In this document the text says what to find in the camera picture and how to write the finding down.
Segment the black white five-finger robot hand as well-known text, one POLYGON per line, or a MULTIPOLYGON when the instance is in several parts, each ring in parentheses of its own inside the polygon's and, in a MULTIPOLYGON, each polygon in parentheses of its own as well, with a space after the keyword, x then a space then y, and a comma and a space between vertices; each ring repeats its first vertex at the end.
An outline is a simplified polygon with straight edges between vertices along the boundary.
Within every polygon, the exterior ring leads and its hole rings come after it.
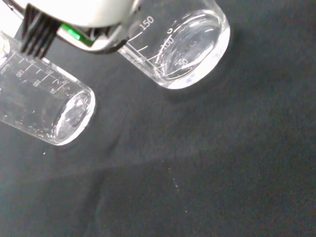
POLYGON ((140 23, 141 0, 6 0, 21 20, 20 52, 41 59, 55 38, 92 54, 119 51, 140 23))

